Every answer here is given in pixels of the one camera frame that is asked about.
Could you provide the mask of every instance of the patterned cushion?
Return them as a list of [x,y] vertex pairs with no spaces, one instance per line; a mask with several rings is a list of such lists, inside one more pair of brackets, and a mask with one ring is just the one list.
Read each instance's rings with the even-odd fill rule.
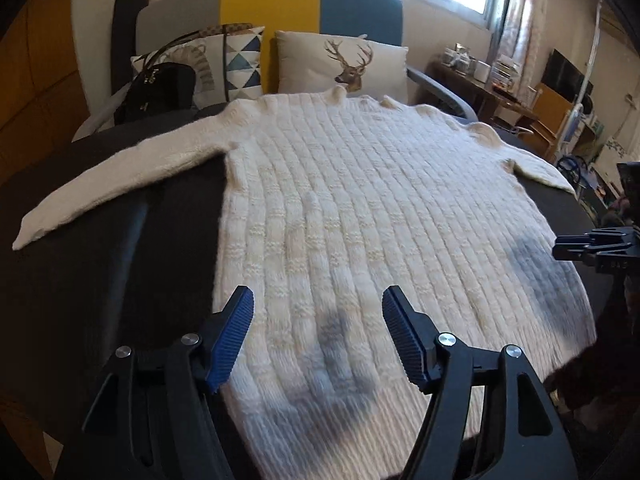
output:
[[[157,63],[172,61],[191,66],[196,73],[193,103],[198,108],[230,102],[234,99],[255,99],[262,95],[260,85],[260,46],[264,27],[229,31],[196,38],[172,46],[162,53]],[[131,58],[137,74],[145,59],[155,54]]]

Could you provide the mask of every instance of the gray armrest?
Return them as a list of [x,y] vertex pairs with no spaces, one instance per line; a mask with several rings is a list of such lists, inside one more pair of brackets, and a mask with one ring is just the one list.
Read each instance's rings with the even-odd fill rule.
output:
[[411,81],[418,83],[418,85],[424,88],[427,92],[435,95],[441,101],[446,102],[446,104],[452,107],[455,111],[461,113],[462,117],[465,119],[468,119],[471,122],[478,121],[478,116],[474,112],[473,108],[448,88],[445,88],[428,75],[411,66],[406,68],[406,74]]

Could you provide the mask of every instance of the white knitted sweater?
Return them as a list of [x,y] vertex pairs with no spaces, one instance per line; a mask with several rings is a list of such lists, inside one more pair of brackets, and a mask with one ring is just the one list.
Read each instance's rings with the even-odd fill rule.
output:
[[469,345],[520,345],[542,378],[594,341],[580,278],[551,257],[554,234],[513,174],[570,192],[552,166],[485,124],[340,88],[235,101],[120,152],[27,215],[14,247],[220,150],[214,309],[236,285],[255,295],[225,395],[266,479],[401,471],[428,399],[382,319],[389,285]]

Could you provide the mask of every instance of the yellow backrest panel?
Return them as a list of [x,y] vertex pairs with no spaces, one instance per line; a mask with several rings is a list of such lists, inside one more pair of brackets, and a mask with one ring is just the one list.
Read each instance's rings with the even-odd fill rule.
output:
[[260,54],[262,91],[275,93],[278,91],[275,31],[320,32],[320,0],[220,0],[220,23],[244,22],[265,27]]

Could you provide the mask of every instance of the curtain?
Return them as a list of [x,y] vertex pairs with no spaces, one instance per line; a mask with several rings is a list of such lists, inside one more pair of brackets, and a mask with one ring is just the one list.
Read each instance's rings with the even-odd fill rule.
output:
[[547,0],[509,0],[498,56],[511,57],[522,67],[519,85],[514,93],[524,99],[533,77],[540,40],[546,22]]

